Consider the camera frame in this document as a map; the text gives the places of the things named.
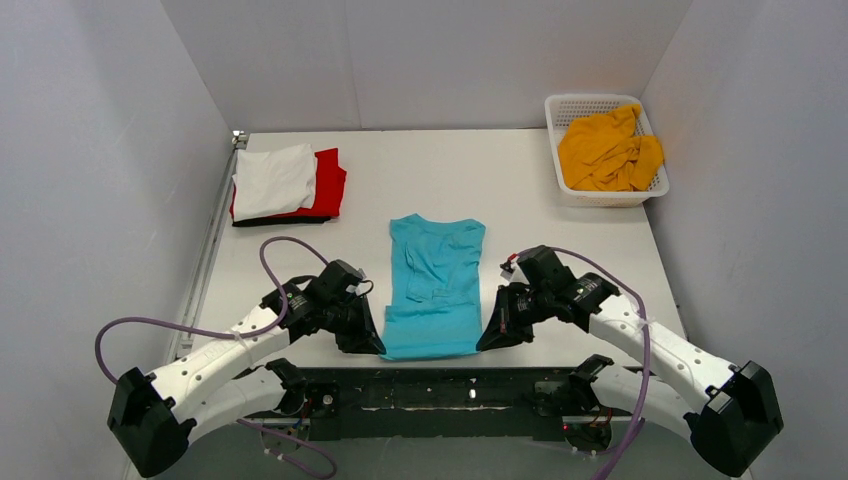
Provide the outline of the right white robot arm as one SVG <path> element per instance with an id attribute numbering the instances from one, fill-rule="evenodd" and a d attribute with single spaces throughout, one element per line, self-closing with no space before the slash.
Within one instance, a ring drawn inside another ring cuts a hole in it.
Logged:
<path id="1" fill-rule="evenodd" d="M 602 340 L 639 362 L 631 371 L 594 354 L 574 368 L 548 397 L 569 409 L 626 411 L 624 437 L 608 450 L 597 472 L 605 479 L 642 426 L 659 425 L 688 441 L 709 466 L 742 477 L 783 430 L 784 422 L 768 370 L 754 361 L 739 365 L 690 343 L 649 319 L 642 297 L 591 259 L 591 271 L 576 276 L 559 247 L 539 245 L 511 255 L 500 269 L 498 288 L 478 351 L 517 346 L 534 338 L 533 328 L 554 318 Z"/>

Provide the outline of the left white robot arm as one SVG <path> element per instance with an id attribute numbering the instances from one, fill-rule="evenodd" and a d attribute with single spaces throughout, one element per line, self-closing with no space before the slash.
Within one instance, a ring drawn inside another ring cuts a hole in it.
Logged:
<path id="1" fill-rule="evenodd" d="M 326 331 L 343 353 L 381 355 L 364 273 L 342 260 L 294 277 L 262 298 L 221 339 L 149 373 L 116 382 L 107 426 L 143 478 L 172 467 L 202 436 L 256 413 L 287 417 L 317 403 L 305 375 L 276 353 Z"/>

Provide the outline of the turquoise t shirt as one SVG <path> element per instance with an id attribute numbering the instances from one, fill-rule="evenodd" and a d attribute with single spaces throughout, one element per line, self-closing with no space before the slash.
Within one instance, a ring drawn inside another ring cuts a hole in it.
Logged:
<path id="1" fill-rule="evenodd" d="M 390 221 L 392 295 L 385 307 L 383 359 L 434 360 L 478 352 L 485 234 L 486 227 L 474 219 L 442 223 L 412 214 Z"/>

